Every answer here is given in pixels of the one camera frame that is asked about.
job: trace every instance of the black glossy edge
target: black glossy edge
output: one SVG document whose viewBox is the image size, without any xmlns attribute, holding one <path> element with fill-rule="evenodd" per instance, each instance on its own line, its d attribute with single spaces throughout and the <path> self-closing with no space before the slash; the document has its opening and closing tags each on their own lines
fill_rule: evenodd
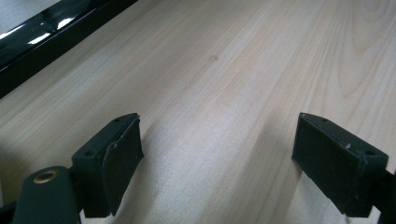
<svg viewBox="0 0 396 224">
<path fill-rule="evenodd" d="M 73 3 L 73 0 L 61 2 Z M 38 46 L 11 59 L 10 64 L 0 67 L 0 99 L 135 2 L 137 0 L 92 1 L 92 10 L 79 14 L 79 20 L 70 22 L 60 32 L 49 35 Z M 57 9 L 56 5 L 46 10 Z"/>
</svg>

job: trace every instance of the tabletop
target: tabletop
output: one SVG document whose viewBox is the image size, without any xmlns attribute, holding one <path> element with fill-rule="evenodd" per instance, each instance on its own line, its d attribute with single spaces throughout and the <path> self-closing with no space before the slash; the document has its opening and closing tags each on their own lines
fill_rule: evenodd
<svg viewBox="0 0 396 224">
<path fill-rule="evenodd" d="M 395 62 L 391 0 L 140 0 L 0 100 L 4 201 L 136 112 L 145 157 L 120 210 L 83 223 L 376 223 L 341 215 L 290 157 L 307 112 L 393 173 Z"/>
</svg>

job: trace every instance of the round joint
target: round joint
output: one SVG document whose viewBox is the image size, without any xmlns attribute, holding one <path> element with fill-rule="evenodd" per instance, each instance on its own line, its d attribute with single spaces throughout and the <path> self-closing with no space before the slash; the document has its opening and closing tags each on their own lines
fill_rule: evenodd
<svg viewBox="0 0 396 224">
<path fill-rule="evenodd" d="M 59 171 L 57 170 L 49 170 L 37 175 L 33 180 L 33 182 L 35 182 L 36 184 L 44 184 L 55 179 L 58 176 L 58 174 Z"/>
</svg>

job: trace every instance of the light wood surface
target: light wood surface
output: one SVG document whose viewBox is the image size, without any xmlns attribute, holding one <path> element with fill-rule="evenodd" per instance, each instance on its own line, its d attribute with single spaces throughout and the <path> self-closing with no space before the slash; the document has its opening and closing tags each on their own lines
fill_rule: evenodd
<svg viewBox="0 0 396 224">
<path fill-rule="evenodd" d="M 290 158 L 298 114 L 396 168 L 396 1 L 140 0 L 0 100 L 5 202 L 120 115 L 145 158 L 119 212 L 84 223 L 376 223 Z"/>
</svg>

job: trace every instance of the black object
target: black object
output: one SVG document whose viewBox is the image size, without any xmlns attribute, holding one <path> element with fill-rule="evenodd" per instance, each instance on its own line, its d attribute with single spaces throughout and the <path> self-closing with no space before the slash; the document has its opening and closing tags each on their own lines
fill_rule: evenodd
<svg viewBox="0 0 396 224">
<path fill-rule="evenodd" d="M 341 213 L 396 223 L 396 177 L 388 155 L 333 122 L 300 114 L 292 157 Z"/>
<path fill-rule="evenodd" d="M 62 0 L 0 35 L 0 98 L 137 0 Z"/>
<path fill-rule="evenodd" d="M 112 120 L 72 157 L 73 166 L 45 168 L 23 181 L 15 204 L 0 210 L 2 223 L 80 223 L 115 215 L 134 170 L 143 158 L 139 117 Z"/>
</svg>

